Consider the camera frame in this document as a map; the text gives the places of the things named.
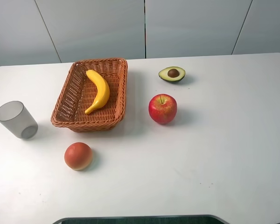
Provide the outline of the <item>yellow banana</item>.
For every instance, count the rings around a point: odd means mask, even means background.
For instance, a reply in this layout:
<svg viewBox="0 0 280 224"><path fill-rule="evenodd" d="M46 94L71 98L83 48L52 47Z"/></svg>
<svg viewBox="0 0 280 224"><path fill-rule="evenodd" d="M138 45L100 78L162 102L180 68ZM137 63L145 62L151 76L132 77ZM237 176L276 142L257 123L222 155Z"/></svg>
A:
<svg viewBox="0 0 280 224"><path fill-rule="evenodd" d="M84 111L84 113L88 115L107 104L110 97L110 89L106 80L96 71L87 70L86 75L97 88L97 95L94 98L92 105Z"/></svg>

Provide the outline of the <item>brown wicker basket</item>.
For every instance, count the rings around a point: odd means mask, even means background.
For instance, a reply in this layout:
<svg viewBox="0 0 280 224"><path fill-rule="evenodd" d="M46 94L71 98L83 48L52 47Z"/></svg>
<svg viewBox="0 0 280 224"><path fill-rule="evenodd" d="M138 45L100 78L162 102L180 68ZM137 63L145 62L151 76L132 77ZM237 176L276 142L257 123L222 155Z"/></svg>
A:
<svg viewBox="0 0 280 224"><path fill-rule="evenodd" d="M86 72L94 70L109 85L106 105L86 115L98 94L97 86ZM127 61L123 58L90 59L74 62L51 116L56 127L74 132L106 131L114 128L125 116Z"/></svg>

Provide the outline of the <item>red apple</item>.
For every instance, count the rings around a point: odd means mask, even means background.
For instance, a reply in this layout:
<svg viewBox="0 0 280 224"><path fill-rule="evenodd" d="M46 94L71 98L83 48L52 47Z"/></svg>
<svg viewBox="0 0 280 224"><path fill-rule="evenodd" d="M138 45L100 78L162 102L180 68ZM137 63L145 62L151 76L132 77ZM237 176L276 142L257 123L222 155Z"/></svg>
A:
<svg viewBox="0 0 280 224"><path fill-rule="evenodd" d="M177 102L168 94L157 94L148 105L148 112L152 120L165 125L171 122L177 113Z"/></svg>

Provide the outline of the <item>halved avocado with pit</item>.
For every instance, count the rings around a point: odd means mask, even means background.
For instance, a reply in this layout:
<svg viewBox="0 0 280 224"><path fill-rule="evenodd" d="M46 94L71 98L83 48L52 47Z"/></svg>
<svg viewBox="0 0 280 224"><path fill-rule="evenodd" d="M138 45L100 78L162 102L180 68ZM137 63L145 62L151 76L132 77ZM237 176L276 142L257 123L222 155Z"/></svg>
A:
<svg viewBox="0 0 280 224"><path fill-rule="evenodd" d="M158 73L159 78L169 83L178 83L184 79L185 75L186 71L177 66L164 68Z"/></svg>

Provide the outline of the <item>round brown bread bun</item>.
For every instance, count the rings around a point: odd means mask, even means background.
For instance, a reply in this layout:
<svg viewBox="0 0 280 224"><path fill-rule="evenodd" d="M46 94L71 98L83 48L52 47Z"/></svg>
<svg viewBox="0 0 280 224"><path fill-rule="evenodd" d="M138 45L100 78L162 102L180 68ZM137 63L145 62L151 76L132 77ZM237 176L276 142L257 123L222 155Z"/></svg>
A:
<svg viewBox="0 0 280 224"><path fill-rule="evenodd" d="M91 164L92 159L92 149L82 142L71 144L64 153L66 165L75 171L87 168Z"/></svg>

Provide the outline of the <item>grey translucent plastic cup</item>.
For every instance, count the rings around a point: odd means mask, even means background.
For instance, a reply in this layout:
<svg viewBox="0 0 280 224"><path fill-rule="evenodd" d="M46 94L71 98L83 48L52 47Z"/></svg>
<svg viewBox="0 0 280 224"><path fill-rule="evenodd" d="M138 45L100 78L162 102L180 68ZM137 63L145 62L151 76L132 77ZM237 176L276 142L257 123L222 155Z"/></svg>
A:
<svg viewBox="0 0 280 224"><path fill-rule="evenodd" d="M19 139L29 139L38 131L38 124L21 101L0 106L0 123Z"/></svg>

